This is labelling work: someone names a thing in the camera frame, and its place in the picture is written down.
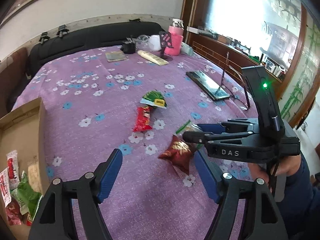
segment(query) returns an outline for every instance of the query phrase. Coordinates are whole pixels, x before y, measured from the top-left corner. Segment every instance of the blue gripper pad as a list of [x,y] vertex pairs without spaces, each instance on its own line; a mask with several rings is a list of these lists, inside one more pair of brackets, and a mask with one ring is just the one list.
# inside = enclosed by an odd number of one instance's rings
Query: blue gripper pad
[[115,151],[115,155],[112,157],[111,154],[109,157],[112,158],[111,161],[109,159],[107,160],[107,162],[110,161],[110,163],[100,181],[100,191],[97,198],[101,203],[109,196],[122,165],[122,152],[119,149],[115,149]]
[[220,134],[226,132],[226,128],[220,123],[206,123],[206,124],[197,124],[200,129],[204,132],[213,132],[215,134]]
[[219,193],[218,185],[222,183],[222,171],[218,165],[209,161],[203,150],[196,151],[194,162],[208,197],[220,203],[222,194]]

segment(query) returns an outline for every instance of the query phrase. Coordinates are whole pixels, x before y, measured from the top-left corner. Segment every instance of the purple floral tablecloth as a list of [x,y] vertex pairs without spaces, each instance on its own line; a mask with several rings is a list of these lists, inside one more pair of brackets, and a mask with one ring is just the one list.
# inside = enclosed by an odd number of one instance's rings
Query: purple floral tablecloth
[[[203,70],[217,83],[222,70],[195,55],[179,55],[158,66],[138,54],[109,63],[105,52],[118,47],[78,52],[45,64],[18,98],[15,107],[42,97],[45,117],[45,157],[49,178],[78,179],[107,160],[114,148],[123,165],[101,213],[114,240],[204,239],[217,205],[208,198],[196,168],[181,176],[158,155],[172,134],[191,119],[216,123],[228,118],[257,117],[254,103],[244,111],[237,99],[212,102],[186,75]],[[245,102],[243,89],[228,75],[224,81]],[[141,97],[163,93],[167,109],[151,115],[153,130],[132,133]],[[250,179],[245,163],[213,159],[223,171]],[[85,239],[77,201],[73,201],[79,239]],[[230,239],[237,239],[244,203],[239,202]]]

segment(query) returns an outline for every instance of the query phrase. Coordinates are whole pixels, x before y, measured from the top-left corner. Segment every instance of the silver screw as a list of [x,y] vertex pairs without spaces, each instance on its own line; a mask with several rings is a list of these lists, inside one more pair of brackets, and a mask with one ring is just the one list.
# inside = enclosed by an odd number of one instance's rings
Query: silver screw
[[84,175],[84,177],[85,177],[86,179],[91,179],[93,176],[94,176],[93,172],[87,172],[87,173]]
[[232,178],[232,175],[230,174],[230,173],[223,173],[223,177],[225,178],[225,179],[231,179]]
[[258,179],[257,179],[257,183],[258,183],[258,184],[260,184],[260,185],[263,185],[263,184],[264,184],[264,180],[263,180],[263,179],[258,178]]
[[56,179],[53,180],[52,183],[53,183],[54,185],[58,185],[60,182],[61,182],[61,179],[56,178]]

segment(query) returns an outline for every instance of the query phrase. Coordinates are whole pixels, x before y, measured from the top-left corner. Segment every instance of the person's hand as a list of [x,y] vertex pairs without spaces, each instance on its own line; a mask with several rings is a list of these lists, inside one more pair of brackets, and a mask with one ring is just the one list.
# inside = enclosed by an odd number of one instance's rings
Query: person's hand
[[[276,171],[276,176],[281,174],[286,174],[287,176],[291,176],[298,171],[300,164],[301,164],[301,155],[285,157],[279,163],[278,169]],[[269,183],[268,174],[258,164],[248,163],[248,168],[250,170],[251,177],[253,179],[261,178],[266,183]]]

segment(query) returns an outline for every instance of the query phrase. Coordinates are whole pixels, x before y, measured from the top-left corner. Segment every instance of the pink thermos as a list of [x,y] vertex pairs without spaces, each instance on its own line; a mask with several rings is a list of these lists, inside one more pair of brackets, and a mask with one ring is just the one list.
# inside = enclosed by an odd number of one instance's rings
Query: pink thermos
[[165,48],[164,53],[170,56],[177,56],[180,54],[181,45],[183,41],[183,21],[180,19],[172,19],[173,23],[169,26],[171,33],[173,48]]

